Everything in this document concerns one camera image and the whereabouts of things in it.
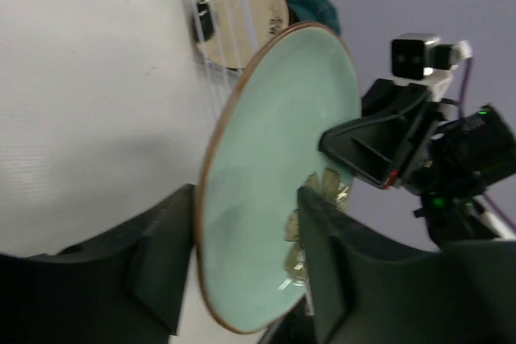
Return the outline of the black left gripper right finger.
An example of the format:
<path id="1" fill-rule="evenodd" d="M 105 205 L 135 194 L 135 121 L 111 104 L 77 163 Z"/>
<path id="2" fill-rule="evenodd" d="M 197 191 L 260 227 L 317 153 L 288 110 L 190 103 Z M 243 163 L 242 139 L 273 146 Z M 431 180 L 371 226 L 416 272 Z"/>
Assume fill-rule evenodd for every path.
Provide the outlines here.
<path id="1" fill-rule="evenodd" d="M 515 244 L 395 242 L 298 190 L 315 334 L 321 343 L 512 343 Z"/>

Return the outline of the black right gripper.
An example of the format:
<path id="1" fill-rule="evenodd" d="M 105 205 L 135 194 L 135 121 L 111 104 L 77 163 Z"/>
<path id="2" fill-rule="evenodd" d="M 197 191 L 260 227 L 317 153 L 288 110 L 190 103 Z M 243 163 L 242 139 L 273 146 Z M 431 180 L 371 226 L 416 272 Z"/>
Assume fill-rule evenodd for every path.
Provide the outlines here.
<path id="1" fill-rule="evenodd" d="M 414 216 L 438 247 L 501 237 L 477 198 L 515 174 L 513 131 L 490 104 L 448 121 L 445 103 L 427 99 L 424 85 L 377 79 L 363 118 L 323 132 L 318 150 L 371 186 L 417 196 Z"/>

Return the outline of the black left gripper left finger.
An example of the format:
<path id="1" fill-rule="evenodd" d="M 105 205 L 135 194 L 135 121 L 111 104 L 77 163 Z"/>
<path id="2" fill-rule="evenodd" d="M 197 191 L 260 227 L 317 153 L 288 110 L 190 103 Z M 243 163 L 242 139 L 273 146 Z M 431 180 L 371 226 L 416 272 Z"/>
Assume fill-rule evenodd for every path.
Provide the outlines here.
<path id="1" fill-rule="evenodd" d="M 1 257 L 4 343 L 166 343 L 193 247 L 194 187 L 54 255 Z"/>

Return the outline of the light green flower plate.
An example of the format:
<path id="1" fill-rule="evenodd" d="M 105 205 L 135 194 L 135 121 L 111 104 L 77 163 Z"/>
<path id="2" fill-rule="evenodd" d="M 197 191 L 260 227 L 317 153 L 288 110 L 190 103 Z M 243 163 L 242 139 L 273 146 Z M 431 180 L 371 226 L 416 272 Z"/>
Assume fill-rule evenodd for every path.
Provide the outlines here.
<path id="1" fill-rule="evenodd" d="M 303 297 L 304 287 L 285 270 L 297 190 L 335 167 L 318 150 L 322 133 L 360 115 L 347 46 L 322 24 L 288 27 L 244 69 L 195 190 L 199 286 L 223 328 L 257 333 Z"/>

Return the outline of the teal scalloped plate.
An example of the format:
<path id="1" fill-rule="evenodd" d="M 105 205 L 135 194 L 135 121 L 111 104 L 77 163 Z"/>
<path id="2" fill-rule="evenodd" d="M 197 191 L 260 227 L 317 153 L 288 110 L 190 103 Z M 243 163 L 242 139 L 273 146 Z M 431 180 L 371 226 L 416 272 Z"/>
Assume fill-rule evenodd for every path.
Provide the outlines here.
<path id="1" fill-rule="evenodd" d="M 286 0 L 289 8 L 289 24 L 316 22 L 341 34 L 339 13 L 331 0 Z"/>

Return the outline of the cream plate with black spot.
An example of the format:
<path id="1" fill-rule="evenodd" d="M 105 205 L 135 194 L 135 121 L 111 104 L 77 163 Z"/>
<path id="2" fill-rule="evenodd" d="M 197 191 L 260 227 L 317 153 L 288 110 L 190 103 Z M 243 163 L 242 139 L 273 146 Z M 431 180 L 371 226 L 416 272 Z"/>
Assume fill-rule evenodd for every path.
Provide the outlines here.
<path id="1" fill-rule="evenodd" d="M 197 0 L 193 40 L 224 68 L 244 68 L 256 51 L 289 25 L 286 0 Z"/>

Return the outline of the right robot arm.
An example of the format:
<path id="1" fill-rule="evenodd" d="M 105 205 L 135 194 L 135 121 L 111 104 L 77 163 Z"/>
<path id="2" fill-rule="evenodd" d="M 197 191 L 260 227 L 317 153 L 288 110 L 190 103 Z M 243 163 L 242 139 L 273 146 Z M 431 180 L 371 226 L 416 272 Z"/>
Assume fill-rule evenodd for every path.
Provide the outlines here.
<path id="1" fill-rule="evenodd" d="M 414 216 L 432 242 L 508 239 L 511 226 L 487 189 L 515 174 L 515 136 L 488 104 L 451 118 L 457 100 L 435 101 L 428 87 L 379 79 L 362 99 L 362 115 L 325 131 L 318 149 L 354 177 L 379 189 L 417 196 Z"/>

